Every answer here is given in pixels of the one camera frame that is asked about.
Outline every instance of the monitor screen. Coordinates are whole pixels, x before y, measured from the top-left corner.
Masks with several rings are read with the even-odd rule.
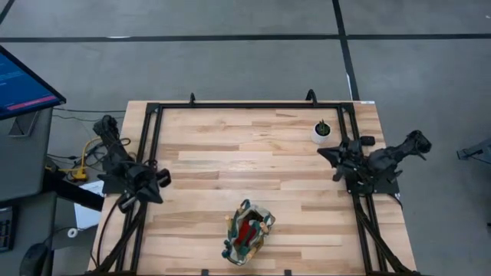
[[[0,47],[0,120],[65,101],[53,87]]]

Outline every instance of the white paper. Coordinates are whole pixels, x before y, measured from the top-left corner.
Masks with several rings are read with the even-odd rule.
[[[104,186],[104,181],[96,181],[79,186],[82,189],[98,194],[99,196],[104,196],[102,193],[102,187]],[[75,218],[77,219],[77,228],[86,229],[94,225],[98,225],[101,220],[101,212],[95,211],[80,204],[75,203]]]

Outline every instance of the wood plank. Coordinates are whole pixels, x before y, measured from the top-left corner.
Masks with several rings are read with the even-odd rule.
[[[146,104],[128,104],[121,134],[132,140],[128,151],[137,151]],[[364,151],[384,147],[375,105],[354,107],[360,134],[377,141]],[[341,142],[335,110],[168,109],[164,115],[157,160],[159,168],[170,170],[173,183],[160,190],[164,203],[150,204],[147,210],[138,274],[196,275],[201,269],[223,275],[283,275],[285,269],[293,274],[364,274],[351,196],[343,180],[331,180],[335,170],[310,140],[313,125],[324,119],[332,134],[321,146]],[[345,119],[351,130],[347,114]],[[220,253],[226,238],[224,216],[232,215],[244,199],[270,210],[276,223],[261,251],[238,267]],[[102,222],[115,200],[106,198]],[[400,206],[386,195],[375,195],[374,201],[386,243],[415,269]],[[123,221],[119,212],[111,217],[103,256],[119,239]],[[374,244],[369,244],[376,268]],[[132,242],[127,250],[132,252]]]

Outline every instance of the colorful toy bag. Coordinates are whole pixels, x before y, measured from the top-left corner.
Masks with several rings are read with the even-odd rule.
[[[275,217],[246,199],[237,208],[233,218],[228,215],[226,249],[222,256],[233,264],[243,265],[264,245],[265,237],[271,232]]]

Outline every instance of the gray floor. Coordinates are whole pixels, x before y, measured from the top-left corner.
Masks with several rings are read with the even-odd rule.
[[[7,1],[0,0],[0,5]],[[348,34],[491,33],[489,1],[341,0]],[[333,34],[331,1],[16,0],[3,37]],[[128,100],[349,100],[338,41],[3,44],[68,99],[66,108],[124,109]],[[400,188],[417,266],[425,274],[488,275],[491,170],[456,150],[491,137],[491,41],[350,41],[362,100],[375,100],[388,143],[414,129],[428,161],[404,161]],[[97,119],[90,114],[79,117]],[[84,123],[90,131],[91,124]],[[79,154],[81,123],[53,119],[50,153]],[[73,212],[58,212],[61,223]],[[93,234],[56,254],[54,272],[81,273]]]

